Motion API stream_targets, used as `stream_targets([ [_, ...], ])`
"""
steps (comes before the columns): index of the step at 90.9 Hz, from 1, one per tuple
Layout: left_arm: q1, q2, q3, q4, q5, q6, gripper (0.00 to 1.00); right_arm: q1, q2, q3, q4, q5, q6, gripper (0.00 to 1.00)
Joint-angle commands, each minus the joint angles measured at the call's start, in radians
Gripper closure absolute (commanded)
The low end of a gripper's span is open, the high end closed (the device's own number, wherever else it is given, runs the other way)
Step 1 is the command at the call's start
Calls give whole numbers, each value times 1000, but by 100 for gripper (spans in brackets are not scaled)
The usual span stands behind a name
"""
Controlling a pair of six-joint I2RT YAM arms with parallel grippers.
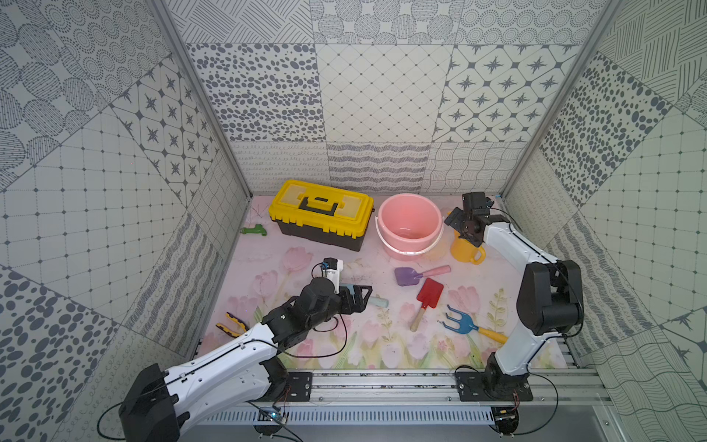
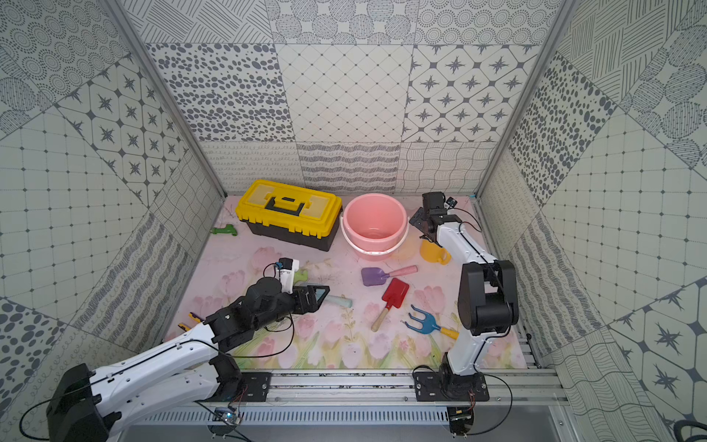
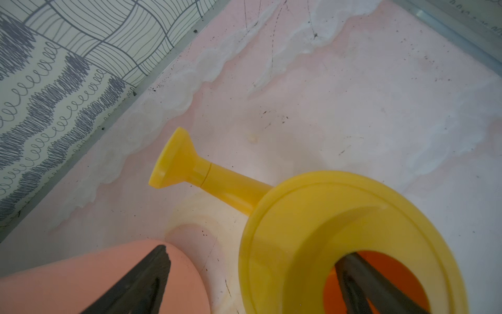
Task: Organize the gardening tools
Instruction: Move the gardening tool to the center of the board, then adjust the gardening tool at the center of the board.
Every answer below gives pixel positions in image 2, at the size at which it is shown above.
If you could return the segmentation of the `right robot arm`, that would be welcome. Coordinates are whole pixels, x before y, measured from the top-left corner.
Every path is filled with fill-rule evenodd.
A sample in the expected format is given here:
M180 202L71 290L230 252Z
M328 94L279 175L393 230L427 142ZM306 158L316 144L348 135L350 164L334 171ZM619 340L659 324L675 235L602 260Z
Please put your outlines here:
M428 243L461 263L458 317L462 330L439 369L440 390L449 398L484 385L479 364L494 340L506 337L519 319L516 269L500 261L471 237L451 213L456 201L441 192L425 193L410 220Z

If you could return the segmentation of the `pink plastic bucket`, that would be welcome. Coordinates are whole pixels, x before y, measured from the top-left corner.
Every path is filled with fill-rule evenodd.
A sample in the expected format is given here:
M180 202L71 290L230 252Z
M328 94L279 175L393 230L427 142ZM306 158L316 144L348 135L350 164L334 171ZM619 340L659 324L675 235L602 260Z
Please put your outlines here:
M377 262L397 252L407 239L410 224L406 209L382 193L355 197L341 215L344 240L361 259Z

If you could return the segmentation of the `blue fork yellow handle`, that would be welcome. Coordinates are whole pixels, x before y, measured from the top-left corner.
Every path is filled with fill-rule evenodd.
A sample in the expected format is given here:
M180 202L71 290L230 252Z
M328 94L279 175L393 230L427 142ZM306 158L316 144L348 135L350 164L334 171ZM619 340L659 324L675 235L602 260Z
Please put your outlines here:
M415 313L420 314L420 316L415 316L412 313L409 314L410 321L404 322L404 325L409 330L424 335L429 335L432 332L440 332L454 341L458 339L458 332L438 325L432 313L418 309L414 305L411 305L411 308Z

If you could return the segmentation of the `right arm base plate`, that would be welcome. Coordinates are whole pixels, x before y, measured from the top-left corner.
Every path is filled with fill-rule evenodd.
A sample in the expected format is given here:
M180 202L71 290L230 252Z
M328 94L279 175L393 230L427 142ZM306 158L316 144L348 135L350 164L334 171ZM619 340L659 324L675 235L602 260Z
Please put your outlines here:
M451 403L470 403L490 401L487 382L484 375L476 373L460 376L453 373L416 371L412 374L417 401L451 401Z

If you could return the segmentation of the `yellow watering can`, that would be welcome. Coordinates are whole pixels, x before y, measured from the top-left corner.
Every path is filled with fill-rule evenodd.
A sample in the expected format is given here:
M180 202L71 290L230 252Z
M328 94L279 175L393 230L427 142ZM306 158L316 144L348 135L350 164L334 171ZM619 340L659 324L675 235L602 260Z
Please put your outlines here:
M447 265L451 262L451 255L444 248L436 243L423 239L420 247L420 255L427 263Z

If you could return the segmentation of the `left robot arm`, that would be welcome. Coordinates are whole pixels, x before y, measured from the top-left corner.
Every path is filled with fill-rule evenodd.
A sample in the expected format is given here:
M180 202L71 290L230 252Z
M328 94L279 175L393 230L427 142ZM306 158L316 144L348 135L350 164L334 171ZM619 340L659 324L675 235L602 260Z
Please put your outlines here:
M61 377L46 417L51 441L106 441L134 423L193 401L230 401L244 382L232 350L278 320L320 309L327 285L285 290L264 277L186 333L101 368L79 364Z

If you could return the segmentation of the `purple shovel pink handle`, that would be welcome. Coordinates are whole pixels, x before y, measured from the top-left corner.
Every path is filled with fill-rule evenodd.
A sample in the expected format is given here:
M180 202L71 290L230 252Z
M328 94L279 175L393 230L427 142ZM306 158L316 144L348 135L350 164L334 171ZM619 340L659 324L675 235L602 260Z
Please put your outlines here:
M379 267L366 267L361 270L361 277L365 287L376 287L377 285L384 285L390 278L408 276L417 272L417 265L389 272Z

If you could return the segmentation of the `red shovel wooden handle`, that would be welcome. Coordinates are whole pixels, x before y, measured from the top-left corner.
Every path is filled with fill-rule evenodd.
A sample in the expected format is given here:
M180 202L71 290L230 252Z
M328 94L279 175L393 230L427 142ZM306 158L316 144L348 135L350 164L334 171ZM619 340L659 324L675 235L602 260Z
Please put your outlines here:
M372 324L372 332L376 333L379 330L391 309L399 309L401 307L409 290L410 285L401 281L401 279L393 278L391 280L382 296L382 300L386 303L386 305Z

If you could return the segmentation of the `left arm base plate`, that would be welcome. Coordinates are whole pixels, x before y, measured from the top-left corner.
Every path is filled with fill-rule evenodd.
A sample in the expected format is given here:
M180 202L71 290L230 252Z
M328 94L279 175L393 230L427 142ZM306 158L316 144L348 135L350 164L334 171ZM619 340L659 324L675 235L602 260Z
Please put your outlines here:
M221 386L221 401L229 403L265 403L271 388L272 372L246 371L240 374L238 381L228 381Z

